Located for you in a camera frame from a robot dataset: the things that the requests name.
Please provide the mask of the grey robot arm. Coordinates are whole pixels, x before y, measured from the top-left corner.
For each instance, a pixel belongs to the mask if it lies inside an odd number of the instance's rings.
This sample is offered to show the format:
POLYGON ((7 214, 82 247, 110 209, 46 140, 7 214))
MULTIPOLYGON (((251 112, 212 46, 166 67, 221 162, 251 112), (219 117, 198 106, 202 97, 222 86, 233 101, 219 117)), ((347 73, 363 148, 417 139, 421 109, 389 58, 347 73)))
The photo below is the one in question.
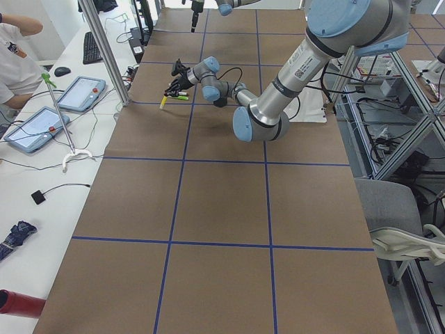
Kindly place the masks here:
POLYGON ((197 84, 203 97, 216 106, 228 98, 238 103, 232 120, 240 141, 274 141, 287 132, 285 108, 333 58, 350 47, 355 55, 374 56, 402 49, 408 39, 410 1, 312 1, 305 39, 289 57, 265 91, 256 96, 243 83, 221 81, 217 59, 210 56, 194 67, 176 62, 174 81, 164 92, 177 97, 197 84))
MULTIPOLYGON (((218 11, 222 16, 227 16, 233 9, 241 6, 247 6, 259 2, 259 0, 216 0, 218 11)), ((192 0, 191 10, 193 11, 191 19, 191 33, 195 32, 200 13, 204 11, 205 0, 192 0)))

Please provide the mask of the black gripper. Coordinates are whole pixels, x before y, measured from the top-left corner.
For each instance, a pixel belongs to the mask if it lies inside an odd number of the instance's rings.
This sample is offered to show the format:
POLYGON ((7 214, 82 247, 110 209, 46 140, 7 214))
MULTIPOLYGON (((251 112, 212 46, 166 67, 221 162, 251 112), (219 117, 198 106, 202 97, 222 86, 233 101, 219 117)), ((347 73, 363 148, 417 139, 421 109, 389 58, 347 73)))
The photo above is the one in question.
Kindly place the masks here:
POLYGON ((174 80, 164 91, 166 97, 179 97, 181 90, 187 90, 194 86, 188 79, 189 70, 190 67, 186 67, 179 58, 175 61, 171 70, 174 80))
POLYGON ((194 33, 197 27, 200 13, 204 11, 204 0, 192 0, 191 10, 193 11, 191 21, 191 33, 194 33))

